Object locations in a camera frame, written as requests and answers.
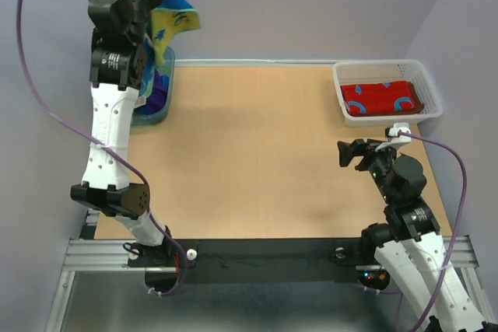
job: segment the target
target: colorful cloth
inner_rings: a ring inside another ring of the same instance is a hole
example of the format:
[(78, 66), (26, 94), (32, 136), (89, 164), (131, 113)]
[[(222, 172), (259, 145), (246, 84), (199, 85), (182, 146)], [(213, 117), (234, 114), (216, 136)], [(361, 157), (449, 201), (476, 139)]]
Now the colorful cloth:
[(354, 117), (416, 114), (423, 110), (412, 83), (406, 81), (341, 86)]
[(144, 44), (147, 53), (139, 95), (146, 98), (145, 106), (137, 108), (141, 114), (154, 114), (166, 105), (169, 72), (173, 62), (167, 47), (178, 33), (200, 29), (198, 13), (186, 0), (163, 0), (150, 13)]

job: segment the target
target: bolt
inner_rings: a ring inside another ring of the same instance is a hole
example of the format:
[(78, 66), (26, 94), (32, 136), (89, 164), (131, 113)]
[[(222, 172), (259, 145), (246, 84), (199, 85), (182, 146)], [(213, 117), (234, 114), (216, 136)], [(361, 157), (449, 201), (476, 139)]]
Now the bolt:
[(346, 251), (344, 248), (337, 248), (335, 250), (335, 257), (338, 258), (339, 260), (342, 260), (345, 258)]
[(187, 259), (194, 260), (195, 258), (197, 258), (197, 250), (195, 249), (187, 250)]

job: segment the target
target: purple cloth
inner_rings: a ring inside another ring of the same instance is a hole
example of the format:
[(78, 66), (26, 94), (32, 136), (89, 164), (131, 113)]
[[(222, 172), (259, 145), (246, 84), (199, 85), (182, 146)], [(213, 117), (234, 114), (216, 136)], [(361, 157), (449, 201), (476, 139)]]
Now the purple cloth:
[(168, 83), (169, 78), (167, 76), (161, 77), (159, 72), (154, 74), (154, 86), (153, 91), (147, 98), (146, 104), (143, 107), (139, 107), (136, 110), (140, 114), (151, 115), (156, 114), (164, 108), (166, 105), (168, 97)]

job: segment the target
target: red towel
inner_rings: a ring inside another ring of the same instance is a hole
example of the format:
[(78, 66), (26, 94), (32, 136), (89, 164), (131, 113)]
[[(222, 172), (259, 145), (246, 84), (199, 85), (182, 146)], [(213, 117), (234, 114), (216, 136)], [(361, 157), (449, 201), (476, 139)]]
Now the red towel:
[(416, 114), (423, 104), (412, 83), (395, 81), (341, 86), (348, 113), (354, 117)]

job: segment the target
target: screw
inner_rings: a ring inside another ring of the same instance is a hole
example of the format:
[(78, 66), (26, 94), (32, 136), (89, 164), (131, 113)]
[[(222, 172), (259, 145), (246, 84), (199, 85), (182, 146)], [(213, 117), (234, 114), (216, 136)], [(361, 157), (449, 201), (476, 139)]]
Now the screw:
[(338, 258), (339, 260), (342, 260), (345, 258), (345, 249), (344, 248), (337, 248), (335, 250), (335, 257)]

